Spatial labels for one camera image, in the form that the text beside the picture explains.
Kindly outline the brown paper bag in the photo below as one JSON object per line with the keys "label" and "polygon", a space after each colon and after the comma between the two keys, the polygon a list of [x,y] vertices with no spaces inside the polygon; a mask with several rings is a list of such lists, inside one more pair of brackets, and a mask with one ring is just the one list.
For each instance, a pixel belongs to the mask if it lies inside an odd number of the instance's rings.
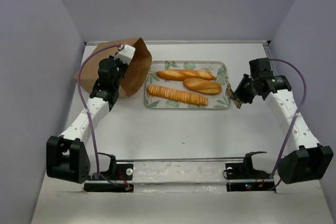
{"label": "brown paper bag", "polygon": [[[84,89],[91,94],[93,86],[98,79],[99,62],[110,56],[128,64],[125,76],[120,82],[119,96],[130,97],[141,88],[150,70],[152,56],[143,39],[134,38],[99,44],[95,51],[83,62],[74,76],[78,92]],[[115,102],[118,98],[101,99]]]}

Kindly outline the fake orange bread roll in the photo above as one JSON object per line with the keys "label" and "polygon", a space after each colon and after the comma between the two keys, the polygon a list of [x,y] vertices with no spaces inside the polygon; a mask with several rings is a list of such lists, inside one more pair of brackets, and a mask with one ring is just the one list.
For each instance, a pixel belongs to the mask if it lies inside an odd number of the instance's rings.
{"label": "fake orange bread roll", "polygon": [[185,79],[183,85],[191,91],[196,91],[202,94],[215,95],[222,91],[222,86],[220,84],[198,78]]}

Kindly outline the fake ridged spiral bread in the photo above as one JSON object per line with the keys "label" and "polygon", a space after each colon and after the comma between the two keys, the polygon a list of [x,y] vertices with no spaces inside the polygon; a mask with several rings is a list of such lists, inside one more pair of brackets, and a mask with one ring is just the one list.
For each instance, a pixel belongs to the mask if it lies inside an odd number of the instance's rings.
{"label": "fake ridged spiral bread", "polygon": [[207,97],[192,92],[157,85],[149,85],[147,86],[146,90],[152,96],[165,98],[168,100],[200,106],[206,106],[208,104]]}

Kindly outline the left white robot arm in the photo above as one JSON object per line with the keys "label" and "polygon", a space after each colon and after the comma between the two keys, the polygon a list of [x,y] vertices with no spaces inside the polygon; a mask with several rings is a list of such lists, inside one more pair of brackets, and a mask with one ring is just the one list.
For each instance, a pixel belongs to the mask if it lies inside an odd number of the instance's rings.
{"label": "left white robot arm", "polygon": [[77,88],[84,109],[59,136],[46,143],[46,174],[48,177],[82,184],[90,176],[111,179],[116,166],[109,161],[100,163],[95,128],[111,111],[119,97],[119,86],[135,54],[130,45],[115,45],[117,53],[99,62],[98,78],[89,99]]}

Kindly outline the fake baguette bread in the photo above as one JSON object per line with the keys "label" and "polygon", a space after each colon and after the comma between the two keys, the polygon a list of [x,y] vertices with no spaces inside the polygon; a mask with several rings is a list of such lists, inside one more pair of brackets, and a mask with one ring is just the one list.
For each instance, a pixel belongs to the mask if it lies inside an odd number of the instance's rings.
{"label": "fake baguette bread", "polygon": [[156,74],[161,79],[175,81],[184,81],[188,78],[196,78],[209,81],[216,79],[216,77],[213,76],[209,71],[205,70],[167,69],[163,71],[158,71]]}

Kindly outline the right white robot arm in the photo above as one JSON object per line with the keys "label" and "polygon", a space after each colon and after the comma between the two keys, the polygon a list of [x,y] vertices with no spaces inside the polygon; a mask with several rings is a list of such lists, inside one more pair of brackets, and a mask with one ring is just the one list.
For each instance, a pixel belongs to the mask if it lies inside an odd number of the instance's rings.
{"label": "right white robot arm", "polygon": [[331,163],[333,151],[318,141],[302,117],[307,87],[303,88],[301,102],[296,104],[288,79],[274,75],[270,62],[268,58],[251,60],[250,74],[243,76],[229,98],[240,108],[242,104],[251,104],[256,96],[262,97],[285,139],[277,156],[266,152],[247,153],[241,171],[248,178],[260,171],[270,177],[278,175],[285,184],[320,180]]}

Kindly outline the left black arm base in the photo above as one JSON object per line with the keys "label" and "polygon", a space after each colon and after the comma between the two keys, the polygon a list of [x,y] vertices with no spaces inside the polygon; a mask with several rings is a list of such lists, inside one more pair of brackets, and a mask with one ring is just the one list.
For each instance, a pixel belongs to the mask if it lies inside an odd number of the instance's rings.
{"label": "left black arm base", "polygon": [[89,193],[132,193],[133,164],[117,163],[114,174],[112,171],[102,172],[98,179],[92,175],[83,186],[84,191]]}

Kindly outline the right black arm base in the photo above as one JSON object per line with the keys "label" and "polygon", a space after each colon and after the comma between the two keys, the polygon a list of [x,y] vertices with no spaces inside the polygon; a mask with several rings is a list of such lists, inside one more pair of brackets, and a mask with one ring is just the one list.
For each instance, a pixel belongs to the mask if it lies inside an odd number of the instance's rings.
{"label": "right black arm base", "polygon": [[223,171],[228,192],[268,191],[275,186],[269,174],[241,163],[226,163]]}

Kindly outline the metal kitchen tongs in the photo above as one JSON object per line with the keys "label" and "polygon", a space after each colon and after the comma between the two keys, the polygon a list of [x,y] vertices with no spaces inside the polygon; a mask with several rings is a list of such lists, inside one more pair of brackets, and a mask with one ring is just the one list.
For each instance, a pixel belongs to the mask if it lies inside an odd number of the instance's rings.
{"label": "metal kitchen tongs", "polygon": [[229,83],[227,84],[225,94],[233,102],[233,104],[236,106],[236,108],[238,108],[238,109],[241,108],[241,106],[242,106],[241,100],[238,97],[236,97],[236,94],[232,90],[232,87]]}

